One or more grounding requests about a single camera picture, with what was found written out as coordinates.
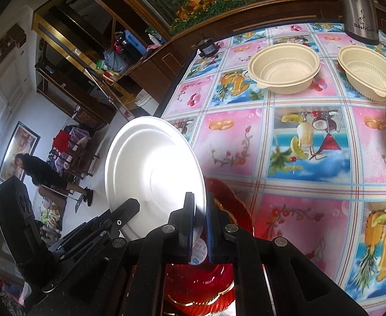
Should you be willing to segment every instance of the white bottle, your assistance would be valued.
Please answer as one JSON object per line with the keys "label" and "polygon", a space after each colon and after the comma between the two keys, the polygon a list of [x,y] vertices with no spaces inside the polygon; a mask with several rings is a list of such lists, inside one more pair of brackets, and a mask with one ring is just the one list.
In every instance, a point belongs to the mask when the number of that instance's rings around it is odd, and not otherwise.
{"label": "white bottle", "polygon": [[156,39],[156,37],[154,35],[150,34],[150,33],[149,33],[149,39],[152,40],[152,43],[154,43],[155,45],[161,45],[159,40]]}

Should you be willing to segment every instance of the beige bowl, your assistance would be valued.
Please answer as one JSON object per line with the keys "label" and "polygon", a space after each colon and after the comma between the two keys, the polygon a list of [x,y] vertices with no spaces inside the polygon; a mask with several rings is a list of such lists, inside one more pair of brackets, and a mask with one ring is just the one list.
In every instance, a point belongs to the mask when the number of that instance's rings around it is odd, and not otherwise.
{"label": "beige bowl", "polygon": [[340,48],[338,62],[355,90],[370,100],[386,101],[386,58],[364,46]]}
{"label": "beige bowl", "polygon": [[257,87],[277,94],[296,94],[307,89],[320,70],[320,58],[301,44],[278,44],[256,53],[248,71]]}

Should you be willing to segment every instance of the round sticker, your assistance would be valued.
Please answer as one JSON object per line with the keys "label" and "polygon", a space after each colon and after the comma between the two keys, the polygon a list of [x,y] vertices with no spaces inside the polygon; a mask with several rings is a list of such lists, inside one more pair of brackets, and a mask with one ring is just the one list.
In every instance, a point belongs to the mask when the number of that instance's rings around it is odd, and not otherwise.
{"label": "round sticker", "polygon": [[206,246],[206,242],[203,239],[197,239],[196,244],[193,246],[192,251],[192,260],[189,263],[190,265],[199,265],[203,263],[203,261],[208,255],[208,247]]}

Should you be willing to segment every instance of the black shorts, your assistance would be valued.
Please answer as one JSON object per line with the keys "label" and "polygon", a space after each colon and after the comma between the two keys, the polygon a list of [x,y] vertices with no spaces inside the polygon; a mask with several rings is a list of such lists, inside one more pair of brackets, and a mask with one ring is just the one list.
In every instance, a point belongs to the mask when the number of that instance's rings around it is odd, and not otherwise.
{"label": "black shorts", "polygon": [[65,189],[67,188],[67,181],[61,177],[57,171],[51,169],[48,171],[48,173],[45,174],[43,177],[43,182],[42,184],[44,185],[53,185],[57,188]]}

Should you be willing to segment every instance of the table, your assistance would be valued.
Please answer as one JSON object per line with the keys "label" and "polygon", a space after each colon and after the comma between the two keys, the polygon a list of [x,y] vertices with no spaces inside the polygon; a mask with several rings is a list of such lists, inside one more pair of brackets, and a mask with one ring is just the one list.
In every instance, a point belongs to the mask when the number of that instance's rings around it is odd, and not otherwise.
{"label": "table", "polygon": [[[315,50],[320,72],[299,94],[258,89],[249,59],[285,42]],[[356,92],[341,72],[337,53],[350,44],[363,45],[336,23],[222,40],[217,55],[192,60],[162,118],[189,141],[204,176],[222,180],[245,203],[255,236],[288,238],[379,316],[386,311],[386,222],[377,236],[365,225],[386,214],[386,103]],[[378,46],[363,46],[386,57],[383,32]]]}

